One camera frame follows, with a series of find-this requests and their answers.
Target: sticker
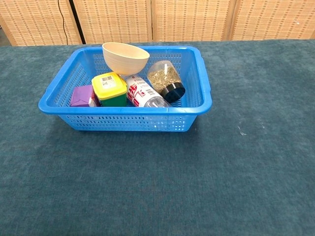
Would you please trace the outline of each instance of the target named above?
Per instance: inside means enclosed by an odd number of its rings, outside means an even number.
[[[111,89],[111,88],[116,87],[115,80],[111,75],[101,78],[101,83],[102,83],[103,89]]]

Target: label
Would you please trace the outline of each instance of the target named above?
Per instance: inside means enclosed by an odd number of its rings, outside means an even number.
[[[127,97],[136,107],[144,107],[151,98],[161,97],[139,76],[130,76],[125,81],[128,86]]]
[[[103,89],[111,89],[111,88],[116,87],[116,82],[111,75],[102,77],[101,83],[102,83]]]

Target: woven panel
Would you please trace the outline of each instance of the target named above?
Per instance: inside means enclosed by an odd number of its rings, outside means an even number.
[[[152,40],[150,0],[76,0],[86,43]]]
[[[65,0],[60,0],[69,44],[80,44]],[[0,24],[13,46],[66,44],[57,0],[0,0]]]
[[[241,0],[232,40],[309,39],[315,0]]]
[[[152,0],[155,41],[224,40],[230,0]]]

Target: basket rim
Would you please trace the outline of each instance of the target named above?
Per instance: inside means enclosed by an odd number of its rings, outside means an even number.
[[[151,108],[151,107],[54,107],[48,106],[47,101],[50,98],[52,92],[56,89],[57,85],[63,78],[66,71],[69,69],[71,64],[74,62],[79,54],[89,51],[100,51],[102,47],[83,47],[75,50],[71,56],[62,65],[54,79],[51,81],[47,87],[45,93],[38,103],[39,109],[46,114],[50,115],[199,115],[209,111],[212,105],[211,98],[211,87],[208,79],[208,74],[204,64],[204,60],[201,56],[200,51],[192,46],[139,46],[144,50],[154,50],[154,49],[179,49],[179,50],[190,50],[194,53],[197,71],[199,74],[200,85],[202,90],[203,103],[198,107],[169,107],[169,108]]]

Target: bowl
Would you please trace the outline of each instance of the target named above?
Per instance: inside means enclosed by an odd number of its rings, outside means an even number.
[[[150,54],[125,43],[104,43],[103,55],[107,66],[120,75],[135,75],[147,64]]]

